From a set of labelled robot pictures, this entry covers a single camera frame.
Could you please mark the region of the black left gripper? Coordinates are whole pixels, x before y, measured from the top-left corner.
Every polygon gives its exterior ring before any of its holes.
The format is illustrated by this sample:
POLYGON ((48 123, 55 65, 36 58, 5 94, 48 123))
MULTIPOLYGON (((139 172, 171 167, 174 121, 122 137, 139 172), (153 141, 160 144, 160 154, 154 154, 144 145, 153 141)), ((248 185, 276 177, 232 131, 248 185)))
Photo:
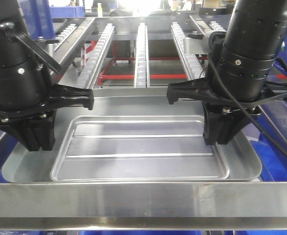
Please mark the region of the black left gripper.
MULTIPOLYGON (((5 110, 0 107, 0 124, 2 124, 2 119, 7 119, 4 124, 8 124, 13 119, 29 118, 64 107, 83 106, 92 110, 93 104, 92 89, 54 84, 50 88, 47 97, 30 107, 18 108, 17 110, 5 110)), ((40 148, 44 151, 51 151, 55 143, 54 122, 39 122, 35 127, 35 134, 30 128, 16 127, 9 127, 9 133, 28 151, 38 151, 40 148)))

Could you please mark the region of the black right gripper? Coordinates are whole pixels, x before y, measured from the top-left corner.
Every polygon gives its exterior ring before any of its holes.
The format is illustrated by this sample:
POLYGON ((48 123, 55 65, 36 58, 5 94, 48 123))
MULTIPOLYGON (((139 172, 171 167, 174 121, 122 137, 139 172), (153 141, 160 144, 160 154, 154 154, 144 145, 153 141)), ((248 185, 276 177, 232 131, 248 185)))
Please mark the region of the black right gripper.
MULTIPOLYGON (((287 102, 287 83, 270 82, 265 79, 236 79, 226 83, 218 79, 195 79, 169 84, 167 98, 170 104, 174 104, 180 98, 188 98, 212 106, 238 109, 250 122, 258 126, 247 110, 275 100, 287 102)), ((232 119, 223 124, 217 120, 206 119, 203 132, 205 144, 228 144, 247 125, 246 119, 232 119)))

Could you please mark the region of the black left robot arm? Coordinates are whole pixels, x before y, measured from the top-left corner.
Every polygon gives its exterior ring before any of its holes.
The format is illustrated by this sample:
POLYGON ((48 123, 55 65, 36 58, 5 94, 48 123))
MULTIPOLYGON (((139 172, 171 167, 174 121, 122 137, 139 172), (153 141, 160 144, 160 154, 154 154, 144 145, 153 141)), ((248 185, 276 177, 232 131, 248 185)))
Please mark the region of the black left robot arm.
POLYGON ((50 151, 59 108, 93 108, 91 89, 53 84, 61 66, 34 42, 16 0, 0 0, 0 130, 29 151, 50 151))

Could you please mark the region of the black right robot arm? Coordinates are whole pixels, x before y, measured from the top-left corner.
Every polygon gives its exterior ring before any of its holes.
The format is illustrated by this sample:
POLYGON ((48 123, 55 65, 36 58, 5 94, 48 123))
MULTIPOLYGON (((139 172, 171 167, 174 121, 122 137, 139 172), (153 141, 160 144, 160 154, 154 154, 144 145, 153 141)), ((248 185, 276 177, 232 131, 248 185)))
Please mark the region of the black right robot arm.
POLYGON ((207 145, 229 143, 260 105, 287 102, 287 84, 267 81, 286 35, 287 0, 239 0, 227 31, 209 39, 205 77, 168 86, 170 104, 202 102, 207 145))

